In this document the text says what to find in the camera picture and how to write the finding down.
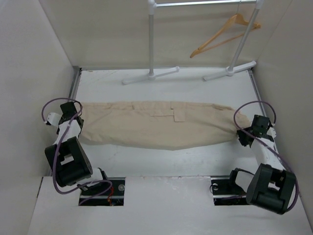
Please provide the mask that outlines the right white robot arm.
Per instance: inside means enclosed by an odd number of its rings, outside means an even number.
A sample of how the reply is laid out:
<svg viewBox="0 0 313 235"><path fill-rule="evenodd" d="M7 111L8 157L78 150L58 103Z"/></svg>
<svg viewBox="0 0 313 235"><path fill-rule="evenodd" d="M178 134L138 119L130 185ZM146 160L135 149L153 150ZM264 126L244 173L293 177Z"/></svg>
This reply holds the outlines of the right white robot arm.
<svg viewBox="0 0 313 235"><path fill-rule="evenodd" d="M253 151L258 169L252 173L235 168L229 176L211 178L215 206L253 205L276 214L288 211L296 176L271 152L273 125L268 117L255 115L250 127L238 130L239 142Z"/></svg>

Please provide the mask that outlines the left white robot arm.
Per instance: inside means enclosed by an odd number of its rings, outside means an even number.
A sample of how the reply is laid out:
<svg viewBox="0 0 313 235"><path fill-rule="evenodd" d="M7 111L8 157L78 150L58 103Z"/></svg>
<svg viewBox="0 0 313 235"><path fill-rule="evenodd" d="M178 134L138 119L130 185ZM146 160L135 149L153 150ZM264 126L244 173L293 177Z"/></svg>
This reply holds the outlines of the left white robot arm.
<svg viewBox="0 0 313 235"><path fill-rule="evenodd" d="M97 194L105 195L112 187L105 172L93 168L79 142L84 120L81 117L82 105L76 100L69 100L60 105L61 114L49 113L42 116L48 126L57 128L57 139L45 148L45 156L52 170L53 183L60 194L61 188L77 186L87 191L94 189Z"/></svg>

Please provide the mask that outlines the beige trousers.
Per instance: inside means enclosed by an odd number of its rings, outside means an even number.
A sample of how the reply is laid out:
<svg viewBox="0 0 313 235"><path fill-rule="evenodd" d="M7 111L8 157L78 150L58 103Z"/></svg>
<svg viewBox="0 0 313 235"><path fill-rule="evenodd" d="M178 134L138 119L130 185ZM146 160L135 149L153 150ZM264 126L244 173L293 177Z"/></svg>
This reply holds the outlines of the beige trousers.
<svg viewBox="0 0 313 235"><path fill-rule="evenodd" d="M83 103L82 142L161 150L181 150L232 141L236 120L246 115L228 106L178 101Z"/></svg>

